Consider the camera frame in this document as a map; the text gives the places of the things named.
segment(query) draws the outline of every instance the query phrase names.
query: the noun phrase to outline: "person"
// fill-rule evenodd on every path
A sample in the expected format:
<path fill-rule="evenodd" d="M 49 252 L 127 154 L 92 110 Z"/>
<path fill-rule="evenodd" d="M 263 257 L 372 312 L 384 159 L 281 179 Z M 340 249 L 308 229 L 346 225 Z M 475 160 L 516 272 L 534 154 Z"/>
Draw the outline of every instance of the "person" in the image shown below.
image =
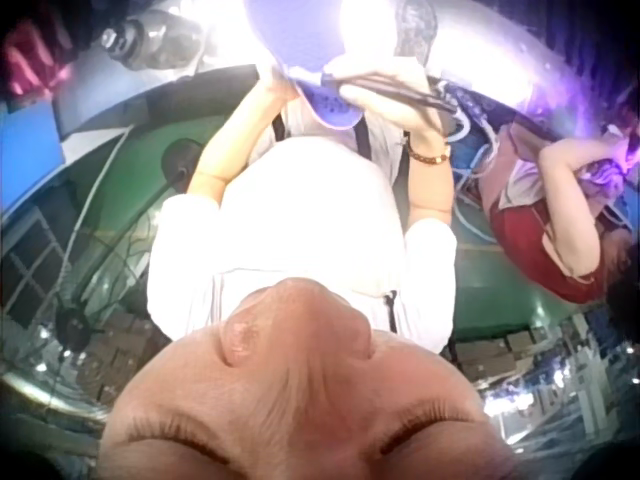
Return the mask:
<path fill-rule="evenodd" d="M 504 253 L 526 277 L 566 301 L 603 298 L 630 267 L 637 242 L 603 210 L 637 163 L 637 155 L 626 155 L 634 130 L 640 134 L 637 114 L 602 138 L 551 144 L 516 121 L 500 130 L 493 166 L 478 182 Z M 597 182 L 604 159 L 617 166 L 610 164 L 606 180 Z"/>
<path fill-rule="evenodd" d="M 346 57 L 327 69 L 429 90 L 411 59 L 370 68 Z M 100 478 L 516 472 L 472 385 L 437 355 L 451 331 L 456 249 L 438 114 L 349 85 L 340 94 L 410 132 L 404 243 L 389 179 L 331 138 L 288 138 L 245 170 L 296 95 L 261 79 L 206 146 L 188 193 L 163 207 L 149 311 L 175 341 L 117 400 Z"/>

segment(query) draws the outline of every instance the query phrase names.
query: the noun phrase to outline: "white shirt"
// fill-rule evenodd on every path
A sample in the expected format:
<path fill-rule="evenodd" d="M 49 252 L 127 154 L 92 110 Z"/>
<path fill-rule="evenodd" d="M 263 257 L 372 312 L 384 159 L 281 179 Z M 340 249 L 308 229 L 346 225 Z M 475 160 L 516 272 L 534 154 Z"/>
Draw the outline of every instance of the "white shirt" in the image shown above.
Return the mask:
<path fill-rule="evenodd" d="M 251 292 L 314 279 L 390 331 L 440 352 L 453 326 L 456 239 L 436 219 L 403 238 L 380 168 L 322 137 L 276 144 L 225 191 L 221 207 L 170 198 L 153 245 L 148 310 L 171 339 L 226 320 Z"/>

